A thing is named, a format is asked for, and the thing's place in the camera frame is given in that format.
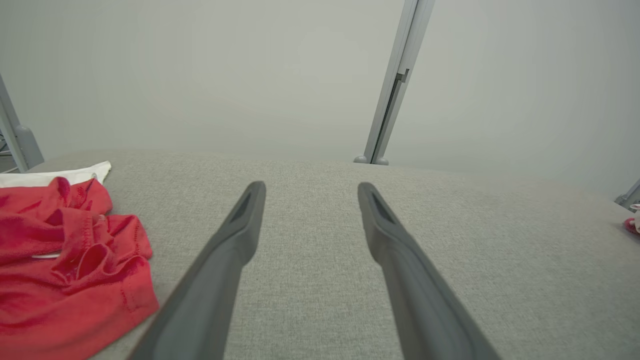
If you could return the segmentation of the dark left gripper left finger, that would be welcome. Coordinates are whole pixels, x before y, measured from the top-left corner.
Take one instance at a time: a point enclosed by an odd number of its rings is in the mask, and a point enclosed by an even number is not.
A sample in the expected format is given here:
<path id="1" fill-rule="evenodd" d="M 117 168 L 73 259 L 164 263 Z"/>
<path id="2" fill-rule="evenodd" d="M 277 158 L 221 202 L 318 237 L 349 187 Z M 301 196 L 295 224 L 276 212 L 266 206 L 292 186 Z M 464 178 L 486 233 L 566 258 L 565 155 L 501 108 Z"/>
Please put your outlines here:
<path id="1" fill-rule="evenodd" d="M 221 360 L 245 265 L 254 257 L 266 185 L 249 183 L 131 351 L 131 360 Z"/>

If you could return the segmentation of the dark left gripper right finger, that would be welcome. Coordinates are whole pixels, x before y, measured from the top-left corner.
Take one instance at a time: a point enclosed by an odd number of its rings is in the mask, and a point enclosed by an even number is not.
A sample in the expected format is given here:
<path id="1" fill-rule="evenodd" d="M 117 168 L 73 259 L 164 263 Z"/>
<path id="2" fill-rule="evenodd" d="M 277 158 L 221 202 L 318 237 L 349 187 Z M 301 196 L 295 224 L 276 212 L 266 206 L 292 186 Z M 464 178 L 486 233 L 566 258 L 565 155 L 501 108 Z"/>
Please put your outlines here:
<path id="1" fill-rule="evenodd" d="M 358 202 L 404 358 L 498 360 L 497 351 L 373 184 L 359 183 Z"/>

